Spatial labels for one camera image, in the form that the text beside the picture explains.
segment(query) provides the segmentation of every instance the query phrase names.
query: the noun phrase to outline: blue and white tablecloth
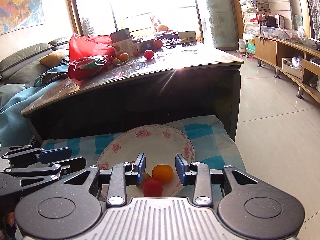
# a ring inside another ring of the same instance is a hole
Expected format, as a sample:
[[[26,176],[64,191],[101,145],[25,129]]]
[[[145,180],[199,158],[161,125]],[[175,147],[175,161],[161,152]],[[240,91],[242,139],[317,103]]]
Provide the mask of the blue and white tablecloth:
[[[234,141],[229,137],[223,124],[214,115],[192,117],[167,123],[184,132],[195,150],[196,161],[206,163],[211,169],[221,170],[223,165],[233,165],[245,171],[242,158]],[[122,133],[87,136],[74,139],[45,140],[42,148],[70,147],[73,156],[83,156],[87,166],[96,164],[100,154]],[[192,199],[194,186],[184,187],[178,196]],[[221,200],[219,185],[213,185],[214,201]]]

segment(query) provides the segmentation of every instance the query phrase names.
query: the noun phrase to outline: dark red plastic bag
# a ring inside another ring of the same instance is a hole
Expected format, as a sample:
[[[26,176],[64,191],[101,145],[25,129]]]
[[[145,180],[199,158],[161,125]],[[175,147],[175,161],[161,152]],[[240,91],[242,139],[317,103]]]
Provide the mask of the dark red plastic bag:
[[[72,61],[68,68],[68,77],[78,81],[92,77],[112,65],[112,56],[83,57]]]
[[[70,62],[96,55],[114,55],[114,49],[108,46],[111,43],[109,35],[99,36],[81,36],[77,33],[73,34],[69,43]]]

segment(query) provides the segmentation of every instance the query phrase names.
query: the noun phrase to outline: map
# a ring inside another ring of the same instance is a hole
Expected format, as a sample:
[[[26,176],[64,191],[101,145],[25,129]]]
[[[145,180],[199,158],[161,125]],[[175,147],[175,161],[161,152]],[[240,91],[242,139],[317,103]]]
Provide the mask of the map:
[[[42,0],[0,0],[0,34],[41,24]]]

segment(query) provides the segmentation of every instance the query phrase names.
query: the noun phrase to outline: wooden drawer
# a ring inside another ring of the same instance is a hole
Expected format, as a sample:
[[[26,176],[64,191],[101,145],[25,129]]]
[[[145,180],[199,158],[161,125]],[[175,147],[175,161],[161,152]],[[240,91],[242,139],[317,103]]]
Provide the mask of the wooden drawer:
[[[312,72],[313,74],[316,74],[317,76],[320,76],[320,67],[311,63],[310,61],[302,59],[302,68],[309,70],[310,72]]]
[[[254,38],[254,44],[256,47],[255,56],[264,62],[271,65],[277,63],[277,42],[268,40],[268,38]]]

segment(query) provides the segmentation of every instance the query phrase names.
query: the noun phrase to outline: black basket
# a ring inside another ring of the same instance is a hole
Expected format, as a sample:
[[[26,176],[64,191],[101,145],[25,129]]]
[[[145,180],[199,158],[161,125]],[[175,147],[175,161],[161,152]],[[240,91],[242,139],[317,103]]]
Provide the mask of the black basket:
[[[261,16],[261,26],[276,28],[277,27],[276,18],[273,16],[262,15]]]

